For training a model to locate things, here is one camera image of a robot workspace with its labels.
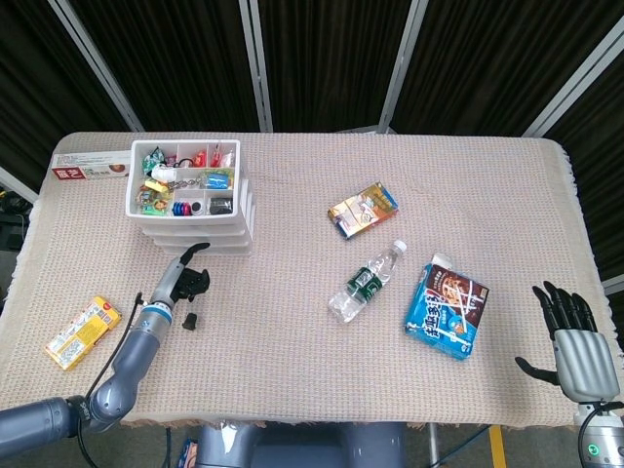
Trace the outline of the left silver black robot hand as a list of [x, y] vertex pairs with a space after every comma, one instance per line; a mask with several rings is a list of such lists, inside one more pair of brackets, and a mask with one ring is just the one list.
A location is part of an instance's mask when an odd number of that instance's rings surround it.
[[209, 289], [211, 281], [208, 270], [204, 269], [199, 272], [190, 269], [188, 263], [195, 254], [208, 249], [210, 245], [210, 243], [195, 244], [182, 255], [173, 259], [151, 295], [149, 302], [160, 302], [170, 308], [174, 308], [181, 299], [192, 302], [197, 295], [205, 293]]

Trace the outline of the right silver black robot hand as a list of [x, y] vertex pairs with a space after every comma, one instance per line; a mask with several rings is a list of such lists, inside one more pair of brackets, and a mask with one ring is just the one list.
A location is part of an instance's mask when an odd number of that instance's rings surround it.
[[610, 403], [620, 394], [615, 365], [594, 314], [578, 293], [569, 293], [545, 281], [532, 288], [537, 297], [554, 353], [554, 370], [515, 359], [528, 376], [561, 388], [577, 404]]

